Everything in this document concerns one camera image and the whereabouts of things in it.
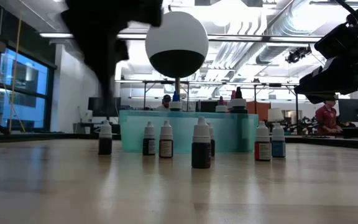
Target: transparent box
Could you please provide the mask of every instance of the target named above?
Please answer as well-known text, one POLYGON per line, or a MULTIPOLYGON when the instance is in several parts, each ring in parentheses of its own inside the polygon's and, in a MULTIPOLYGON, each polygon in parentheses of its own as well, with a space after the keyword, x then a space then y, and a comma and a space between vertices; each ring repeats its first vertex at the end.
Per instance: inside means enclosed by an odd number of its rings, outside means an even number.
POLYGON ((193 128, 199 116, 205 117, 207 122, 212 123, 217 153, 254 150, 255 132, 259 123, 257 114, 121 110, 119 124, 122 150, 142 152, 144 128, 148 121, 153 123, 155 140, 159 142, 161 126, 164 121, 169 121, 173 131, 173 152, 190 153, 193 128))

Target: red shirt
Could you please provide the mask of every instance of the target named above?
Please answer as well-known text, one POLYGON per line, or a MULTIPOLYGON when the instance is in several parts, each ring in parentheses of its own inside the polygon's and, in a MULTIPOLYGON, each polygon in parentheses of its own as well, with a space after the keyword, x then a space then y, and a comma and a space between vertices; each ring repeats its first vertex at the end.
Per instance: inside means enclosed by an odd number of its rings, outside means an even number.
POLYGON ((324 126, 329 129, 336 128, 336 110, 334 108, 331 108, 331 110, 329 111, 324 105, 320 109, 316 110, 316 120, 319 124, 317 128, 317 133, 327 134, 328 131, 324 128, 324 126))

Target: lamp shade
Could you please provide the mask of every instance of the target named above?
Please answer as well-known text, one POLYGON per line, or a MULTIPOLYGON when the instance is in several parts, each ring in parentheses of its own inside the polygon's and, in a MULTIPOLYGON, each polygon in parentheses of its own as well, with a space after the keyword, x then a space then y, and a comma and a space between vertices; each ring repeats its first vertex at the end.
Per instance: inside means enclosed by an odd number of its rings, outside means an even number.
POLYGON ((267 111, 268 121, 276 122, 284 120, 283 113, 280 108, 272 108, 267 111))
POLYGON ((170 78, 194 74, 203 65, 209 48, 204 26, 185 12, 164 14, 162 25, 150 28, 145 45, 153 68, 170 78))

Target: window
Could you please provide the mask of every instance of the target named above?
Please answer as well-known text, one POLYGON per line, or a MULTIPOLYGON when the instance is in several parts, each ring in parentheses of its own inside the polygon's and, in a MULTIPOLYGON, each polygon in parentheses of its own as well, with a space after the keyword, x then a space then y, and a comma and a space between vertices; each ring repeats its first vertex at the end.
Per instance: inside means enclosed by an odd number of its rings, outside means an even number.
MULTIPOLYGON (((11 94, 12 91, 0 88, 0 113, 2 114, 0 125, 4 127, 9 127, 11 119, 11 105, 8 98, 11 94)), ((45 99, 15 92, 14 109, 25 128, 44 127, 45 99)), ((19 119, 13 113, 13 128, 21 127, 19 119)))
MULTIPOLYGON (((1 70, 3 75, 0 76, 0 83, 5 83, 5 85, 9 86, 13 85, 15 57, 15 51, 9 49, 1 55, 1 70)), ((47 78, 47 67, 21 54, 17 55, 15 89, 23 89, 45 95, 47 92, 47 78)))
POLYGON ((16 77, 14 78, 15 59, 16 53, 13 50, 7 49, 1 54, 0 125, 9 127, 10 99, 13 94, 11 90, 14 84, 13 106, 17 115, 12 112, 12 128, 21 128, 19 120, 22 121, 25 129, 44 128, 48 68, 17 54, 16 77))

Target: computer monitor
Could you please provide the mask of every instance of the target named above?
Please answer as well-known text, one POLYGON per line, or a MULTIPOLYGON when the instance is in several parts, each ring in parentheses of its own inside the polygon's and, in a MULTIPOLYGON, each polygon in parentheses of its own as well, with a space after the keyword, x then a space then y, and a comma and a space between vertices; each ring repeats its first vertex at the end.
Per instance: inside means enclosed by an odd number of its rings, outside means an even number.
MULTIPOLYGON (((111 99, 109 115, 111 117, 118 117, 119 110, 121 107, 121 98, 114 97, 111 99)), ((103 99, 100 97, 90 97, 88 100, 88 110, 91 110, 94 117, 104 117, 107 116, 107 112, 104 109, 103 99)))
POLYGON ((216 100, 201 101, 200 112, 214 113, 217 105, 218 105, 218 101, 216 100))
POLYGON ((358 122, 358 100, 339 100, 339 118, 342 122, 358 122))

